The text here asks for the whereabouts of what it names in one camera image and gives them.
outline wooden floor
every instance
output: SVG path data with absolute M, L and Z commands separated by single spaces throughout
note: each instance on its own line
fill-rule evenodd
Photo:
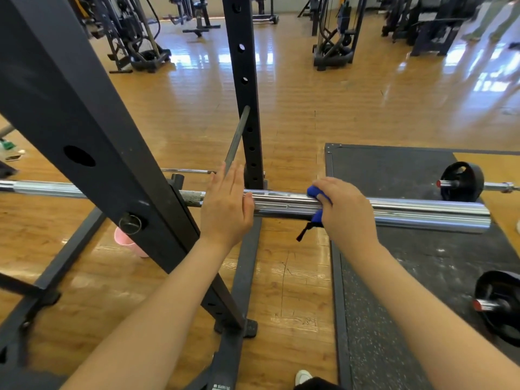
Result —
M 520 32 L 519 23 L 509 33 Z M 282 15 L 277 26 L 255 26 L 271 189 L 302 192 L 324 175 L 326 142 L 520 151 L 520 52 L 507 50 L 519 38 L 507 34 L 497 45 L 456 40 L 445 58 L 410 58 L 406 44 L 380 37 L 382 24 L 381 16 L 367 16 L 354 64 L 325 72 L 312 67 L 314 39 L 307 19 Z M 460 34 L 470 29 L 465 25 Z M 226 31 L 197 40 L 179 30 L 164 24 L 159 37 L 160 45 L 172 49 L 175 65 L 154 75 L 110 78 L 159 165 L 212 169 L 224 158 L 238 121 Z M 105 40 L 93 46 L 112 69 Z M 27 150 L 14 164 L 21 169 L 18 179 L 65 181 L 17 132 L 9 138 Z M 460 158 L 481 164 L 490 181 L 520 184 L 517 157 Z M 187 175 L 185 187 L 204 189 L 205 183 L 205 176 Z M 485 193 L 484 198 L 520 249 L 514 231 L 520 194 Z M 5 193 L 0 207 L 0 272 L 34 281 L 92 204 Z M 115 245 L 114 227 L 102 226 L 63 281 L 60 302 L 38 316 L 31 367 L 71 374 L 164 279 L 152 260 Z M 249 308 L 259 330 L 256 339 L 244 342 L 239 389 L 290 389 L 302 368 L 336 380 L 328 240 L 323 230 L 313 230 L 298 243 L 301 229 L 301 222 L 264 220 Z M 234 249 L 220 271 L 228 285 L 237 255 Z M 17 301 L 0 292 L 0 320 Z M 212 327 L 200 309 L 171 388 L 182 388 L 210 363 L 218 346 Z

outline person's left arm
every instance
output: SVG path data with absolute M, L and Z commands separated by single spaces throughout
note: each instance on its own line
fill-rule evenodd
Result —
M 61 390 L 162 390 L 186 341 L 197 307 L 233 246 L 253 224 L 254 201 L 244 196 L 244 167 L 224 164 L 212 174 L 201 235 L 161 286 L 85 360 Z

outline person's left hand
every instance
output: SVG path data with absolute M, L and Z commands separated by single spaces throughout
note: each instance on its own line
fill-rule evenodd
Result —
M 253 225 L 253 194 L 244 195 L 244 166 L 236 161 L 224 176 L 225 163 L 211 181 L 202 203 L 200 240 L 222 247 L 226 254 Z

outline red barbell end cap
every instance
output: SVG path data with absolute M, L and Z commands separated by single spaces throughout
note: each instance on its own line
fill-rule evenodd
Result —
M 482 312 L 482 305 L 480 304 L 480 302 L 478 300 L 473 300 L 473 308 L 477 312 Z

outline white shoe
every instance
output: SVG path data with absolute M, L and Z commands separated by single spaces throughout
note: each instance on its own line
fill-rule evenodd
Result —
M 302 384 L 303 382 L 306 382 L 308 381 L 309 379 L 312 379 L 312 375 L 310 374 L 309 371 L 305 371 L 305 370 L 300 370 L 298 371 L 298 373 L 296 374 L 296 379 L 294 381 L 294 385 L 295 386 L 298 386 L 299 384 Z

